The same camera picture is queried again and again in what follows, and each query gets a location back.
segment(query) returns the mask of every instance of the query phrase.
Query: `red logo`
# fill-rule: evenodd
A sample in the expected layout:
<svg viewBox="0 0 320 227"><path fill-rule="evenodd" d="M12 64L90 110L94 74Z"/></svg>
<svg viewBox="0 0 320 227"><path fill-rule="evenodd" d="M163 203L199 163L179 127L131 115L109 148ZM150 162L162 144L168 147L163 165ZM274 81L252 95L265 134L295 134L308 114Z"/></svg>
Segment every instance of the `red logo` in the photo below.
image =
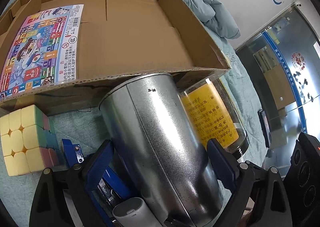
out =
<svg viewBox="0 0 320 227"><path fill-rule="evenodd" d="M30 79L35 79L40 76L40 67L34 67L32 69L26 70L26 73L24 75L24 81L30 80Z"/></svg>
<svg viewBox="0 0 320 227"><path fill-rule="evenodd" d="M13 87L12 88L12 94L17 94L19 91L19 86Z"/></svg>
<svg viewBox="0 0 320 227"><path fill-rule="evenodd" d="M292 65L297 70L303 70L306 67L306 62L301 53L293 53L291 61L292 61Z"/></svg>

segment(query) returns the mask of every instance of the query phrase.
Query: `cardboard box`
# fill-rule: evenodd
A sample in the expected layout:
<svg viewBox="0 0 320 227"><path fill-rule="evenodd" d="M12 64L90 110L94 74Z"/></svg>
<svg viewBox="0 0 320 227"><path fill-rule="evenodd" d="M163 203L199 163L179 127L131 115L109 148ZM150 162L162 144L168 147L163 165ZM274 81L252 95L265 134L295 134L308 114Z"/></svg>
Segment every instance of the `cardboard box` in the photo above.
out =
<svg viewBox="0 0 320 227"><path fill-rule="evenodd" d="M16 0L0 18L0 67L27 16L84 4L77 79L0 100L7 112L37 105L46 114L97 106L116 85L147 72L170 72L185 89L229 65L182 0Z"/></svg>

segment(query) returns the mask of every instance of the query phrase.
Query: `rubik's cube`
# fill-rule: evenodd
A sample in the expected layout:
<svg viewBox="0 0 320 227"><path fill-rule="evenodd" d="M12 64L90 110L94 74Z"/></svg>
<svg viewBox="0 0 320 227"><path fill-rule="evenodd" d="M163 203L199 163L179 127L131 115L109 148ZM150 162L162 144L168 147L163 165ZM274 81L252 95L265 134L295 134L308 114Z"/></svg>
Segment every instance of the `rubik's cube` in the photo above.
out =
<svg viewBox="0 0 320 227"><path fill-rule="evenodd" d="M60 164L52 120L31 105L0 118L1 146L9 176L29 174Z"/></svg>

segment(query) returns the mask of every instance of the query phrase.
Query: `glass jar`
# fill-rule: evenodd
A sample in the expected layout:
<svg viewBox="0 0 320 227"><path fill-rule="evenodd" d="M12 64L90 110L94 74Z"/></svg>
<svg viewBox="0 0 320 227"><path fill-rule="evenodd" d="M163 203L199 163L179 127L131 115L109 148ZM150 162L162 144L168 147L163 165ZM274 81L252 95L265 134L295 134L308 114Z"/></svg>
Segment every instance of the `glass jar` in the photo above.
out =
<svg viewBox="0 0 320 227"><path fill-rule="evenodd" d="M236 159L242 157L249 147L247 132L219 78L201 80L183 91L181 100L205 148L216 138Z"/></svg>

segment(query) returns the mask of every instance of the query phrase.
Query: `metal cylinder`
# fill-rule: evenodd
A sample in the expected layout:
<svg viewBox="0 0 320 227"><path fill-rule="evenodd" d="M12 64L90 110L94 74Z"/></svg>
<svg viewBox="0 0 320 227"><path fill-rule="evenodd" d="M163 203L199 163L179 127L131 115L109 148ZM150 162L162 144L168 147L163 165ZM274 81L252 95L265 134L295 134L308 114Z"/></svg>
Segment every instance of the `metal cylinder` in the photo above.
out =
<svg viewBox="0 0 320 227"><path fill-rule="evenodd" d="M99 109L125 168L163 226L167 217L192 227L216 217L223 196L170 74L128 80Z"/></svg>

